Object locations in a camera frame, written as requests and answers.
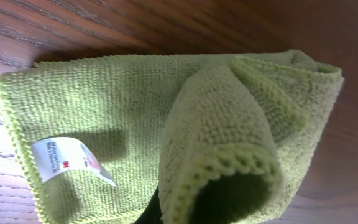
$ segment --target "textured fabric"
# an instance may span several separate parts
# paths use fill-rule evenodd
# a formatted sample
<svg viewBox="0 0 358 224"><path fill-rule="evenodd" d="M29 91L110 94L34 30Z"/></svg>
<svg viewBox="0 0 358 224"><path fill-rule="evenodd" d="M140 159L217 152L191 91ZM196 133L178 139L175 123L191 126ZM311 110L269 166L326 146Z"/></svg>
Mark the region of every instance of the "textured fabric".
<svg viewBox="0 0 358 224"><path fill-rule="evenodd" d="M44 223L131 223L158 185L165 224L279 217L343 78L304 53L111 56L0 78L4 123ZM85 143L116 180L41 182L32 142Z"/></svg>

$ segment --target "cloth fold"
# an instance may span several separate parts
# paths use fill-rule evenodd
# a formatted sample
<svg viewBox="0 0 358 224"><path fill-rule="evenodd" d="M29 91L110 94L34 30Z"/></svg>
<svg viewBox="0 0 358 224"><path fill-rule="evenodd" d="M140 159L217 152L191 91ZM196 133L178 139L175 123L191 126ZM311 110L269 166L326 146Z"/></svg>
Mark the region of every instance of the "cloth fold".
<svg viewBox="0 0 358 224"><path fill-rule="evenodd" d="M42 62L0 78L0 105L44 223L132 223L159 187L165 224L279 217L343 78L303 52ZM30 145L87 145L117 187L70 170L43 183Z"/></svg>

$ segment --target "green towel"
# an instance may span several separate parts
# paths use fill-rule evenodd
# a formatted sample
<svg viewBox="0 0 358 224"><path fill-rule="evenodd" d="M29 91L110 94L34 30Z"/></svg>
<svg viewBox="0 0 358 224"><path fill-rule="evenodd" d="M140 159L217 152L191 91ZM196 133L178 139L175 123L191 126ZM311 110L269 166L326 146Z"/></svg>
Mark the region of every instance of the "green towel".
<svg viewBox="0 0 358 224"><path fill-rule="evenodd" d="M279 217L308 170L341 70L303 52L42 62L0 78L4 123L44 223L132 223L156 186L164 224ZM90 171L42 183L30 145L87 145Z"/></svg>

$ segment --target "care label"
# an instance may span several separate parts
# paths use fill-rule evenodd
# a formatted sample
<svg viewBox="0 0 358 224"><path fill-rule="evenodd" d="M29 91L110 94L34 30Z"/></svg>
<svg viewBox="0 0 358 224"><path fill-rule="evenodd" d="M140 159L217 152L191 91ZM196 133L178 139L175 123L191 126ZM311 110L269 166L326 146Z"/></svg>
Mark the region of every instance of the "care label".
<svg viewBox="0 0 358 224"><path fill-rule="evenodd" d="M75 138L43 139L33 143L31 150L42 182L68 170L90 170L100 179L116 186L114 179L92 152Z"/></svg>

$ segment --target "brown wood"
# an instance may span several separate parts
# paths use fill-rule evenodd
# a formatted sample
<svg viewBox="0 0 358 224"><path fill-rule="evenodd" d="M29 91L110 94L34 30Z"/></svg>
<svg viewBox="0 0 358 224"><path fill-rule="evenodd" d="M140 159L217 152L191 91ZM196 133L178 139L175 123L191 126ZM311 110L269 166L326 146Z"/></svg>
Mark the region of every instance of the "brown wood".
<svg viewBox="0 0 358 224"><path fill-rule="evenodd" d="M300 49L346 83L300 190L269 223L358 223L358 1L0 0L0 74L40 60ZM38 223L0 116L0 223Z"/></svg>

